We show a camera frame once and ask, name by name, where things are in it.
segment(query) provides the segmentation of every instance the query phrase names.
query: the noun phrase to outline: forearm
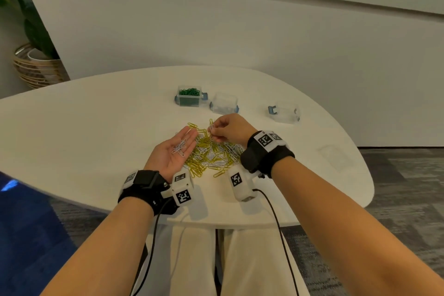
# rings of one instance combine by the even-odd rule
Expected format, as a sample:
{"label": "forearm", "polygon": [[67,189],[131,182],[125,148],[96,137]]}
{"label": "forearm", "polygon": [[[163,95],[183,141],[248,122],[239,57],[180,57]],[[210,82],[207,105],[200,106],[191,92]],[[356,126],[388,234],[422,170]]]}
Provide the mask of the forearm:
{"label": "forearm", "polygon": [[153,217],[146,202],[124,198],[41,296],[128,296]]}
{"label": "forearm", "polygon": [[352,295],[444,292],[441,278],[384,226],[301,163],[284,158],[274,165],[272,177],[310,240]]}

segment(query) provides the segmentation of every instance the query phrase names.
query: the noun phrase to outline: person's left arm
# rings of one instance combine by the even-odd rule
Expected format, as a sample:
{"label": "person's left arm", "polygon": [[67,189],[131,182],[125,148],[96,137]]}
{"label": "person's left arm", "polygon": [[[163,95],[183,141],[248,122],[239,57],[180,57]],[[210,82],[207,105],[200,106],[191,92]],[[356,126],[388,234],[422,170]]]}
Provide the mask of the person's left arm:
{"label": "person's left arm", "polygon": [[[157,170],[171,183],[196,146],[197,131],[183,128],[157,145],[144,170]],[[184,138],[186,149],[171,153]],[[153,209],[145,201],[123,198],[53,277],[40,296],[128,296],[136,278]]]}

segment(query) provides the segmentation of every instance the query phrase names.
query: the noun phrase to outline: white pants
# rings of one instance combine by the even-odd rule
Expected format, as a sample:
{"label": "white pants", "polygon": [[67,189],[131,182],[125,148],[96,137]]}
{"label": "white pants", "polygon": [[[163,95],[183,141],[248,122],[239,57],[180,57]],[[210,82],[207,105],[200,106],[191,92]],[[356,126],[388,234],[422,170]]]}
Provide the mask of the white pants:
{"label": "white pants", "polygon": [[[223,266],[221,296],[296,295],[277,228],[219,232]],[[145,275],[152,234],[133,293]],[[300,296],[308,290],[285,242]],[[138,296],[216,296],[216,231],[158,225],[153,260]]]}

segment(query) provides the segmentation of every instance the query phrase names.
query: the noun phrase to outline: person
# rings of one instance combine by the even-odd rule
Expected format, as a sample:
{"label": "person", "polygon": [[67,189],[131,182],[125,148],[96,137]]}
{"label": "person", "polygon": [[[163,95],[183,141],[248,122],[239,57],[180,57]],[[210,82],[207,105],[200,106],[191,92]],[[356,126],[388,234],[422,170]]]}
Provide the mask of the person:
{"label": "person", "polygon": [[[210,132],[217,142],[247,147],[257,130],[240,115],[230,114],[219,117]],[[144,169],[159,171],[171,183],[195,147],[196,137],[195,129],[184,127],[154,148]],[[185,157],[171,153],[184,138]],[[440,276],[373,216],[297,159],[277,161],[271,175],[309,239],[351,295],[444,295]],[[121,199],[41,295],[129,295],[153,218],[153,209],[144,200]],[[216,295],[215,231],[158,227],[152,266],[139,295]],[[222,238],[222,296],[296,294],[276,228],[225,230]],[[291,255],[290,261],[299,294],[308,295]]]}

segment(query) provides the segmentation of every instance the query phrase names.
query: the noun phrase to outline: container of green paper clips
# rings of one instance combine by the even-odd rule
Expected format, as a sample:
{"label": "container of green paper clips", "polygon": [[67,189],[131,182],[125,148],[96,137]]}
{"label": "container of green paper clips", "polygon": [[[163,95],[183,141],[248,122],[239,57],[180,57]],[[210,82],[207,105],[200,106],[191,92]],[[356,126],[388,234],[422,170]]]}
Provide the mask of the container of green paper clips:
{"label": "container of green paper clips", "polygon": [[181,107],[198,107],[202,98],[202,87],[179,86],[176,98]]}

